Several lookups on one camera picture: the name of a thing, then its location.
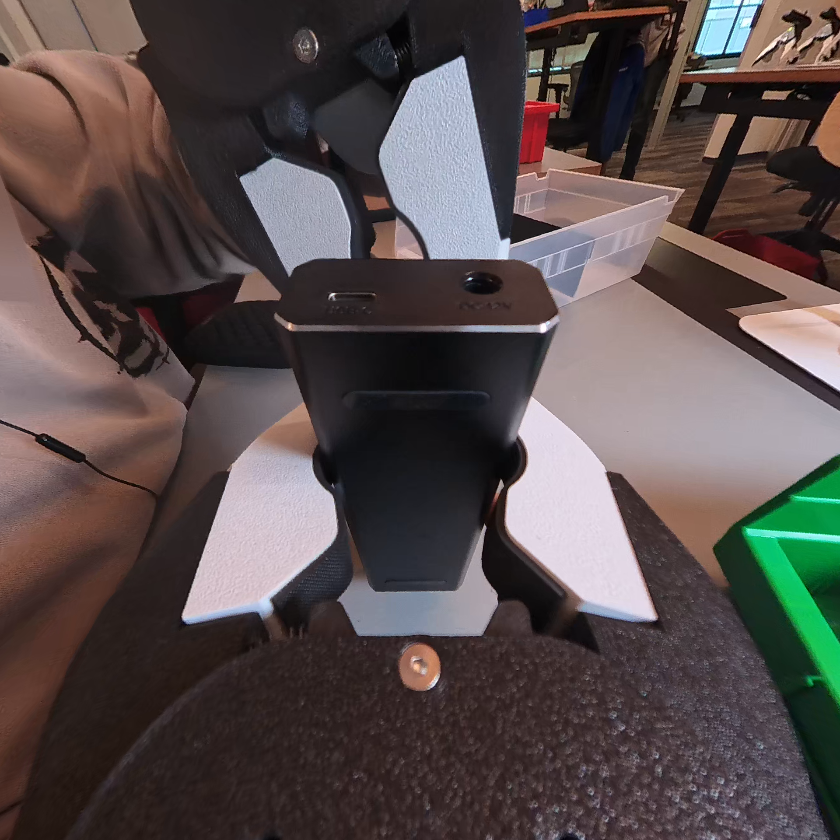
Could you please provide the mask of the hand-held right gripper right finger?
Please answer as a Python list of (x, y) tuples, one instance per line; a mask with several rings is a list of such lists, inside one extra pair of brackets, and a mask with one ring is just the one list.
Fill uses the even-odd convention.
[(588, 445), (531, 399), (508, 465), (481, 557), (499, 603), (521, 603), (545, 636), (580, 614), (656, 624), (606, 468)]

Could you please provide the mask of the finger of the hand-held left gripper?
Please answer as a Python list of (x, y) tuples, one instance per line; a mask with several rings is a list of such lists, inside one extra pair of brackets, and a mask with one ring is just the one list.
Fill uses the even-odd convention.
[(319, 259), (368, 259), (371, 224), (345, 178), (273, 156), (239, 183), (286, 276)]
[(379, 166), (395, 213), (424, 258), (509, 257), (465, 57), (408, 83), (381, 142)]

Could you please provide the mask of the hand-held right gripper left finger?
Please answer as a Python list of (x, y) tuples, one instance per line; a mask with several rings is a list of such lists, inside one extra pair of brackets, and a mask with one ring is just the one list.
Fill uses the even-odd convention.
[(349, 535), (332, 489), (316, 470), (318, 440), (299, 405), (237, 458), (186, 597), (185, 624), (278, 607), (308, 617), (338, 600), (354, 570)]

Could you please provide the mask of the black metal usb hub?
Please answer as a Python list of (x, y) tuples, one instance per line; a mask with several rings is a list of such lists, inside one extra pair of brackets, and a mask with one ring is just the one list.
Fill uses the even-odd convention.
[(459, 588), (558, 324), (542, 273), (315, 259), (276, 320), (371, 588)]

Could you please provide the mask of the person's left forearm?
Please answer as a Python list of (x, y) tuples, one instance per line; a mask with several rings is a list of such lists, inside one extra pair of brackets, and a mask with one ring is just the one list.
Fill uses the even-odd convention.
[(198, 192), (136, 64), (28, 53), (2, 67), (1, 118), (7, 191), (121, 298), (191, 292), (254, 270)]

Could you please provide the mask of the red plastic bin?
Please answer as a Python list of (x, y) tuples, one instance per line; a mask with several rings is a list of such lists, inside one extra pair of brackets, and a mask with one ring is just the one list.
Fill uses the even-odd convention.
[(720, 231), (712, 240), (808, 280), (821, 280), (825, 274), (821, 256), (809, 255), (766, 234), (730, 228)]
[(540, 163), (548, 139), (549, 123), (560, 105), (551, 101), (526, 101), (521, 133), (520, 165)]

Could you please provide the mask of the black mesh office chair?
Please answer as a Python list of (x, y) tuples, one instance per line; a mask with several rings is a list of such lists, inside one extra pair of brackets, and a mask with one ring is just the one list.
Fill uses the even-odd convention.
[(278, 301), (232, 303), (185, 337), (188, 360), (208, 366), (289, 370), (276, 319)]

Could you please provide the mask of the clear plastic bin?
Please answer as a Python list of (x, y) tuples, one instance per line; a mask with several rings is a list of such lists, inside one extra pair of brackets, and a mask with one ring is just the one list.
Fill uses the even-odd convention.
[(486, 188), (477, 208), (464, 197), (408, 199), (403, 186), (387, 193), (398, 258), (518, 260), (542, 274), (560, 307), (635, 277), (681, 194), (577, 171), (520, 175), (510, 234), (499, 240)]

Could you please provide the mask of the blue hanging jacket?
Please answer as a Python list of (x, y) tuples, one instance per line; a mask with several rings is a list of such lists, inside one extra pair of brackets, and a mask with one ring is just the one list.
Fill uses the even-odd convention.
[(661, 68), (658, 48), (649, 48), (648, 27), (633, 31), (623, 42), (618, 66), (607, 79), (611, 34), (600, 33), (589, 49), (575, 93), (573, 116), (585, 129), (588, 160), (609, 162), (625, 150), (619, 177), (632, 181), (653, 113)]

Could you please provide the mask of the wooden top desk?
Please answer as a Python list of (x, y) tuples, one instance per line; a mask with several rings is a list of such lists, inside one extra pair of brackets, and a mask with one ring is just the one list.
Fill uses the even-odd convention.
[(697, 70), (684, 73), (679, 82), (696, 83), (705, 88), (699, 105), (702, 112), (734, 118), (688, 224), (690, 232), (702, 235), (752, 120), (801, 120), (819, 126), (838, 93), (839, 68), (806, 66), (800, 69)]
[(611, 36), (606, 74), (611, 79), (627, 36), (647, 27), (649, 44), (658, 48), (658, 62), (668, 70), (675, 57), (679, 34), (686, 17), (687, 2), (562, 2), (525, 13), (528, 54), (542, 55), (539, 69), (528, 74), (539, 80), (536, 100), (556, 102), (559, 113), (549, 121), (547, 145), (558, 151), (585, 145), (585, 129), (573, 116), (575, 93), (584, 59), (602, 32)]

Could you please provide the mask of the person's torso in beige hoodie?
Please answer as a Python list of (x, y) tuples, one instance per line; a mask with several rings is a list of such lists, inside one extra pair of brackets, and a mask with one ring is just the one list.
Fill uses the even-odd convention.
[(2, 190), (1, 810), (10, 838), (61, 682), (137, 559), (193, 379)]

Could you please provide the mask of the green plastic bin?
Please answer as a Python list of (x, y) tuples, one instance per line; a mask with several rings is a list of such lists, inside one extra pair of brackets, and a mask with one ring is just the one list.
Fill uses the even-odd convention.
[(734, 524), (713, 551), (838, 834), (839, 458)]

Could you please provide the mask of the black table mat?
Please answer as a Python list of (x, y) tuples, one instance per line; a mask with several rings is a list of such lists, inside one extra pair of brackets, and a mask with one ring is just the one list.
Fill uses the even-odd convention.
[(663, 239), (652, 247), (634, 280), (789, 382), (839, 408), (837, 392), (739, 327), (734, 309), (770, 303), (780, 303), (783, 310), (796, 308), (782, 293)]

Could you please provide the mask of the white mat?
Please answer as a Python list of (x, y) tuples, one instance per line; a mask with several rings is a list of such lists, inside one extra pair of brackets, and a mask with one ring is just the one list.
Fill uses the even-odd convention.
[(839, 393), (839, 305), (755, 313), (740, 330)]

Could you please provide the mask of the window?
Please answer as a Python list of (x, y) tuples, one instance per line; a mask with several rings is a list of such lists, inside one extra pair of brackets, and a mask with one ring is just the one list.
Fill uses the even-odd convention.
[(762, 1), (707, 1), (692, 52), (706, 58), (740, 56)]

